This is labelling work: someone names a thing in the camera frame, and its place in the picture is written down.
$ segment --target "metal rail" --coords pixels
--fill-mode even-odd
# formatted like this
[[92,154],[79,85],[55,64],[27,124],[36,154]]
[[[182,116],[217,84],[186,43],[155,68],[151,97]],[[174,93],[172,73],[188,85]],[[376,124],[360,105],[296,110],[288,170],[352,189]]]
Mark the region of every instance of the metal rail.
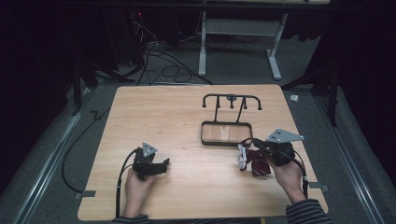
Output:
[[378,211],[375,202],[373,201],[373,197],[371,195],[370,190],[365,184],[364,180],[361,177],[361,174],[358,171],[358,168],[355,165],[352,157],[349,155],[346,145],[341,137],[341,134],[338,130],[332,126],[332,122],[327,117],[327,109],[324,103],[324,100],[321,97],[315,97],[315,102],[320,110],[323,118],[325,118],[326,123],[332,132],[332,137],[337,144],[337,148],[339,149],[342,162],[344,167],[346,168],[346,173],[350,178],[353,188],[355,189],[359,199],[361,200],[361,205],[363,206],[367,217],[369,218],[371,223],[385,223],[381,214]]
[[70,119],[69,125],[64,131],[64,134],[62,134],[61,138],[58,140],[55,149],[53,149],[53,151],[47,158],[47,161],[41,169],[37,180],[33,184],[28,196],[26,197],[23,205],[21,206],[20,211],[18,212],[12,223],[29,223],[30,219],[35,213],[35,209],[40,203],[41,198],[44,195],[44,192],[46,191],[47,186],[49,185],[53,174],[56,171],[56,168],[58,167],[64,156],[64,153],[67,150],[67,148],[65,148],[67,140],[69,139],[73,129],[75,128],[81,117],[81,111],[84,111],[86,104],[91,100],[92,91],[89,91],[89,89],[87,88],[85,89],[83,94],[86,95],[86,97],[82,103],[80,111],[73,118]]
[[147,3],[147,2],[116,2],[116,1],[75,1],[63,0],[60,4],[69,7],[126,7],[139,9],[177,9],[177,10],[197,10],[197,11],[264,11],[271,12],[314,12],[314,13],[345,13],[364,9],[363,6],[356,7],[338,7],[324,4],[295,4],[295,3]]

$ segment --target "table leg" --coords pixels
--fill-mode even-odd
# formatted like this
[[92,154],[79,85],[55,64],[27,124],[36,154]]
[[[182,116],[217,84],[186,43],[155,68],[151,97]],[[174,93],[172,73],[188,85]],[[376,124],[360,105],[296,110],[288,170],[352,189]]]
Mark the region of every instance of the table leg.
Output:
[[202,12],[202,33],[201,33],[201,51],[199,53],[199,70],[198,74],[206,74],[206,12]]
[[275,53],[276,53],[277,46],[279,45],[279,41],[280,41],[280,37],[282,36],[283,29],[285,28],[287,17],[288,17],[287,13],[282,14],[282,18],[280,19],[279,25],[277,26],[274,45],[273,45],[272,49],[267,50],[268,61],[270,63],[271,70],[272,70],[275,80],[281,79],[279,68],[277,67],[277,63],[276,63],[276,59],[275,59]]

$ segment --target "human hand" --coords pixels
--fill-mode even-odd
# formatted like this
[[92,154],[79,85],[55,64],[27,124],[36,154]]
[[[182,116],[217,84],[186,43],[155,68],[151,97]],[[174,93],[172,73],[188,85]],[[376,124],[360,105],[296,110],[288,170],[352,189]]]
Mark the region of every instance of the human hand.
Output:
[[142,181],[132,168],[128,170],[128,177],[125,182],[127,203],[123,214],[124,217],[137,217],[140,215],[140,209],[147,199],[155,179],[156,175],[149,175],[146,181]]
[[305,200],[304,193],[301,189],[301,168],[293,161],[286,165],[276,166],[268,161],[273,168],[277,183],[285,190],[291,203],[297,203]]

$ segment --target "red cloth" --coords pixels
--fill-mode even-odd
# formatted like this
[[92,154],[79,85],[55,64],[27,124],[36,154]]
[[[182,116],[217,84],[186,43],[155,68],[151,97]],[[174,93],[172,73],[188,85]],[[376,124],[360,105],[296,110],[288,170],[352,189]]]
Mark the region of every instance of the red cloth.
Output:
[[265,159],[264,155],[261,153],[260,150],[250,150],[246,149],[247,152],[247,164],[251,162],[251,173],[253,176],[262,176],[262,175],[269,175],[271,174],[270,165]]

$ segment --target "black cable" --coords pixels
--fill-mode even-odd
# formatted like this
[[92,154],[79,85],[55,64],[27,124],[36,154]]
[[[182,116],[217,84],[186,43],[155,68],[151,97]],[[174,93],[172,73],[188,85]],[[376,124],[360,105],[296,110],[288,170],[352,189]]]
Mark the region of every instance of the black cable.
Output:
[[126,157],[124,164],[121,167],[120,170],[120,175],[119,175],[119,179],[117,181],[117,195],[116,195],[116,217],[120,216],[120,195],[121,195],[121,182],[122,182],[122,174],[123,172],[126,170],[126,168],[128,166],[126,166],[126,163],[128,162],[129,158],[131,158],[132,155],[134,155],[137,152],[138,148],[133,150],[131,153],[129,153],[129,155]]
[[147,57],[146,57],[145,66],[144,66],[144,68],[143,68],[142,73],[140,74],[139,79],[138,79],[137,82],[136,82],[136,86],[140,85],[140,82],[142,81],[142,77],[143,77],[143,75],[144,75],[144,73],[145,73],[145,71],[146,71],[146,69],[147,69],[147,67],[148,67],[148,64],[149,64],[149,55],[150,55],[151,51],[152,51],[152,49],[150,49],[150,50],[148,51],[148,55],[147,55]]
[[109,110],[110,110],[110,108],[107,109],[105,112],[103,112],[90,125],[88,125],[88,127],[78,136],[78,138],[72,143],[72,145],[67,149],[66,153],[64,154],[64,159],[63,159],[63,162],[62,162],[62,179],[63,179],[64,183],[66,184],[66,186],[69,187],[71,190],[73,190],[76,193],[82,193],[83,190],[73,187],[71,184],[69,184],[69,182],[66,179],[66,176],[64,174],[64,166],[65,166],[65,163],[66,163],[67,156],[68,156],[70,150],[73,148],[73,146],[78,142],[78,140],[91,128],[91,126],[93,126],[93,124],[96,123],[97,120],[101,119],[102,116],[105,115]]
[[166,55],[166,56],[172,58],[173,60],[175,60],[175,61],[177,61],[178,63],[180,63],[186,70],[188,70],[189,73],[190,73],[193,77],[198,77],[198,78],[200,78],[201,80],[203,80],[204,82],[206,82],[207,84],[213,85],[213,83],[212,83],[211,81],[209,81],[208,79],[196,75],[194,72],[192,72],[192,71],[190,70],[190,68],[189,68],[187,65],[185,65],[183,62],[181,62],[180,60],[178,60],[178,59],[175,58],[174,56],[172,56],[172,55],[170,55],[170,54],[168,54],[168,53],[166,53],[166,52],[160,51],[160,50],[153,50],[153,52],[159,52],[159,53],[161,53],[161,54],[164,54],[164,55]]

